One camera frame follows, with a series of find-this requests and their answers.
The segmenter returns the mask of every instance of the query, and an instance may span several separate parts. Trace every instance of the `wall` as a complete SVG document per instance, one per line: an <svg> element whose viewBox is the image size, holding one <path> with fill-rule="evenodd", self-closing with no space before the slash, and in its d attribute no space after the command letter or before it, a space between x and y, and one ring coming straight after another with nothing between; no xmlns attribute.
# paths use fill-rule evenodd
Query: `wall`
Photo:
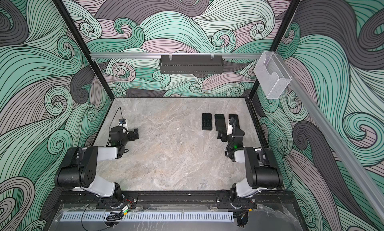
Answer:
<svg viewBox="0 0 384 231"><path fill-rule="evenodd" d="M304 0L280 53L313 102L384 191L384 0ZM310 230L384 230L290 87L257 91L268 143Z"/></svg>
<svg viewBox="0 0 384 231"><path fill-rule="evenodd" d="M92 143L111 100L51 0L0 12L0 229L42 230L66 150Z"/></svg>
<svg viewBox="0 0 384 231"><path fill-rule="evenodd" d="M291 0L63 0L91 52L261 53ZM100 59L116 96L248 96L257 60L164 75L158 59Z"/></svg>

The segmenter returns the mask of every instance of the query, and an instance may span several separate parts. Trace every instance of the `clear plastic container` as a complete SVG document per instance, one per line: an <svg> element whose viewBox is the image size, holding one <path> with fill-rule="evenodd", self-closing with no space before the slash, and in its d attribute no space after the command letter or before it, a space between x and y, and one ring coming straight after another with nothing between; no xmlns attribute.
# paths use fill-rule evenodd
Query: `clear plastic container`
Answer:
<svg viewBox="0 0 384 231"><path fill-rule="evenodd" d="M254 72L267 99L278 99L292 80L281 55L272 51L262 53Z"/></svg>

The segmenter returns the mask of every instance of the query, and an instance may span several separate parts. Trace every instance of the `smartphone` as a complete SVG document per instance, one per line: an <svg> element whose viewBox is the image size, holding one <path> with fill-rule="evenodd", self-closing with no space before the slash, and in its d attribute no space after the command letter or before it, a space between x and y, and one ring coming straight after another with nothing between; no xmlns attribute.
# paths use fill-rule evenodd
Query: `smartphone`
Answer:
<svg viewBox="0 0 384 231"><path fill-rule="evenodd" d="M227 131L227 126L225 125L225 117L223 114L215 114L215 126L216 131Z"/></svg>
<svg viewBox="0 0 384 231"><path fill-rule="evenodd" d="M201 128L203 130L212 130L212 114L211 113L203 113L201 115L202 125Z"/></svg>
<svg viewBox="0 0 384 231"><path fill-rule="evenodd" d="M237 114L229 114L229 119L234 118L236 120L236 127L240 128L239 116Z"/></svg>

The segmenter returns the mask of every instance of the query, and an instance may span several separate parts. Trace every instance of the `gray stone surface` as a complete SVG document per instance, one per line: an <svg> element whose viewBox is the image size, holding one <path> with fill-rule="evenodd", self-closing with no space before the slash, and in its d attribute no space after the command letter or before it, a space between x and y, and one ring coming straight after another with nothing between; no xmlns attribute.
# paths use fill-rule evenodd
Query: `gray stone surface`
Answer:
<svg viewBox="0 0 384 231"><path fill-rule="evenodd" d="M119 106L140 139L128 142L122 158L98 162L97 173L122 190L228 190L243 180L244 164L224 156L227 143L217 139L214 114L238 114L244 146L260 146L243 98L115 99L95 146L106 145ZM201 129L202 113L212 113L212 131ZM120 111L111 127L119 118Z"/></svg>

